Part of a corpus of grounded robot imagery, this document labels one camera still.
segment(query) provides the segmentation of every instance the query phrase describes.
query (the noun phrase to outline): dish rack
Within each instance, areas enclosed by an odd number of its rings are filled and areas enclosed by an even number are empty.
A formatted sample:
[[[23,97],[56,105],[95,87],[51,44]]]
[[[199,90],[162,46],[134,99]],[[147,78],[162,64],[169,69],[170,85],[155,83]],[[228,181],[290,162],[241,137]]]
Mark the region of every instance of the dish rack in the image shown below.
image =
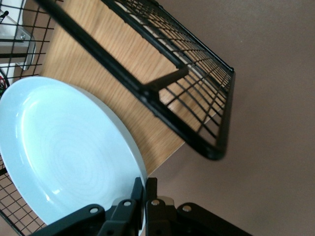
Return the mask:
[[[56,21],[193,149],[212,160],[222,158],[227,147],[234,69],[155,0],[100,1],[151,43],[177,70],[144,84],[62,10],[62,0],[35,0],[40,7],[32,0],[21,0],[19,6],[11,6],[9,0],[0,0],[0,29],[11,27],[12,31],[0,35],[0,47],[5,49],[0,53],[1,89],[5,90],[20,78],[40,73]],[[17,17],[12,18],[12,12],[17,12]],[[34,16],[32,23],[26,23],[28,12]],[[19,235],[44,227],[19,196],[2,159],[0,168],[0,213],[3,218]]]

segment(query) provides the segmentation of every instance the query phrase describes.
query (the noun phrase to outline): wood grain surface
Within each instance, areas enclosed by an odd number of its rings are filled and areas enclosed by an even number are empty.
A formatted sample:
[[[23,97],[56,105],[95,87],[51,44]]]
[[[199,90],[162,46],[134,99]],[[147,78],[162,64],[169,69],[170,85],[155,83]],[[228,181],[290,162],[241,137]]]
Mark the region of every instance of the wood grain surface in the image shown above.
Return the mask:
[[[101,1],[67,0],[63,8],[142,83],[176,70]],[[79,86],[109,106],[134,137],[149,174],[184,142],[61,27],[55,29],[41,75]]]

